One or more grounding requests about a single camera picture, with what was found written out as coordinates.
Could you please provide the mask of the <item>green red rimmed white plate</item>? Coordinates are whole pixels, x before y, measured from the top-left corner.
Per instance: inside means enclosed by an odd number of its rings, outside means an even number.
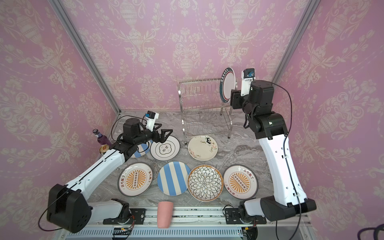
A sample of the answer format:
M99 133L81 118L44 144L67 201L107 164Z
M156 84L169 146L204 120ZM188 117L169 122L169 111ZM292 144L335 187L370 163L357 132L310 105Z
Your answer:
M231 67L227 67L222 73L220 80L220 97L224 104L231 99L231 91L236 88L236 75Z

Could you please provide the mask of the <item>cream floral painted plate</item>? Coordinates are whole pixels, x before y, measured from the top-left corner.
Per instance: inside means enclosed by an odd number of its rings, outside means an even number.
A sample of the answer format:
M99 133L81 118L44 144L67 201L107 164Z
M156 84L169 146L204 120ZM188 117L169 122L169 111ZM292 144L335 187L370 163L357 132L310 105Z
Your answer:
M198 161L209 161L218 153L218 144L211 136L193 137L188 143L189 154Z

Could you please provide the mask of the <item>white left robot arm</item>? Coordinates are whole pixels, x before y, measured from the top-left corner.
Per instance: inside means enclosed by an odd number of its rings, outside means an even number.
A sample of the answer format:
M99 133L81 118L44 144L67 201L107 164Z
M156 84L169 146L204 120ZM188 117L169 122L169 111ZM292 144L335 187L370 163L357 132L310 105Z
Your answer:
M149 141L164 143L168 139L173 130L162 129L162 125L156 123L157 118L148 118L145 125L138 118L127 119L123 133L99 160L65 185L53 186L48 207L42 214L47 221L60 230L77 233L88 223L111 220L125 224L131 220L129 203L125 201L111 199L90 205L88 199L106 177L133 156L139 145Z

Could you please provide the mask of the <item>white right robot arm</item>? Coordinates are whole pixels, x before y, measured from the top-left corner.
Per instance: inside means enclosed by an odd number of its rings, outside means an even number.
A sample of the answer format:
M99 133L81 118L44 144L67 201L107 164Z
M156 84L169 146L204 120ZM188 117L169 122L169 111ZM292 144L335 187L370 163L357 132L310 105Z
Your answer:
M245 128L259 141L271 173L274 194L242 201L239 213L244 222L275 222L315 211L298 179L289 148L289 131L281 114L273 112L273 83L245 79L240 90L231 92L231 106L245 113Z

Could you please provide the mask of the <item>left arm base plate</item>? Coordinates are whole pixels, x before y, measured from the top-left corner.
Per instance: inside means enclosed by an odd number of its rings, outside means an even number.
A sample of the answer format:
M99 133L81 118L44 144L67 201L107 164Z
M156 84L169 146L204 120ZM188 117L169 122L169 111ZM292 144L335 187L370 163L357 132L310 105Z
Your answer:
M123 215L119 218L105 219L103 220L104 225L143 225L146 217L146 209L133 208L126 210Z

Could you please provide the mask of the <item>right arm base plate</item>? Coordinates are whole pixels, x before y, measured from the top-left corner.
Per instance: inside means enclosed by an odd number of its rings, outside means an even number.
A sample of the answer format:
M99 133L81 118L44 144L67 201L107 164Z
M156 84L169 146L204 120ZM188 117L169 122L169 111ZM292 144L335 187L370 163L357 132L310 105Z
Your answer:
M230 205L225 206L222 212L227 225L265 225L267 223L266 218L263 216L249 216L242 208L239 210L239 208Z

